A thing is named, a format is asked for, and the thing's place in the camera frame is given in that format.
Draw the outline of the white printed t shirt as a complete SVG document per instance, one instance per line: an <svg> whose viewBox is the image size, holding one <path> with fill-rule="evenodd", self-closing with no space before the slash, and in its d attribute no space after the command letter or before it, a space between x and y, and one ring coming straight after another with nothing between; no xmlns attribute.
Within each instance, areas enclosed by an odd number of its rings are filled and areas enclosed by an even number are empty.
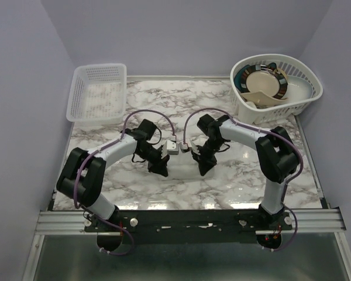
<svg viewBox="0 0 351 281"><path fill-rule="evenodd" d="M167 171L168 176L160 176L161 180L202 180L215 177L215 168L202 176L198 163L192 158L190 152L171 155L167 162Z"/></svg>

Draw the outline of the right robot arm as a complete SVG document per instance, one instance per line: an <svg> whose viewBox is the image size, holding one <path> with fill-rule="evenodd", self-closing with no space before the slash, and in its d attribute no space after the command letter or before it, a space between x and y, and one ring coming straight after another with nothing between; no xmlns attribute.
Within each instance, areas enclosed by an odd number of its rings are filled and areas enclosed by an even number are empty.
<svg viewBox="0 0 351 281"><path fill-rule="evenodd" d="M266 177L264 197L258 207L257 222L264 229L277 225L284 211L285 180L301 165L287 131L278 126L270 131L234 123L227 115L214 119L208 114L200 117L197 127L208 137L205 143L192 145L192 158L198 163L201 176L217 164L215 154L226 142L237 142L257 152L261 172Z"/></svg>

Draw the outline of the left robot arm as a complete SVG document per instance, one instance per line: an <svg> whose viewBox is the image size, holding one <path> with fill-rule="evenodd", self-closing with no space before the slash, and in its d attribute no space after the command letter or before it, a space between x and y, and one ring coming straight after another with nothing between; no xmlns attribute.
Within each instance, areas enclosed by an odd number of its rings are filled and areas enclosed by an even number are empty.
<svg viewBox="0 0 351 281"><path fill-rule="evenodd" d="M105 171L124 157L138 155L148 162L149 172L167 177L170 156L162 147L156 149L149 143L156 129L153 122L145 119L138 128L124 129L121 139L92 150L73 149L56 183L57 191L97 215L103 230L114 230L119 208L101 193Z"/></svg>

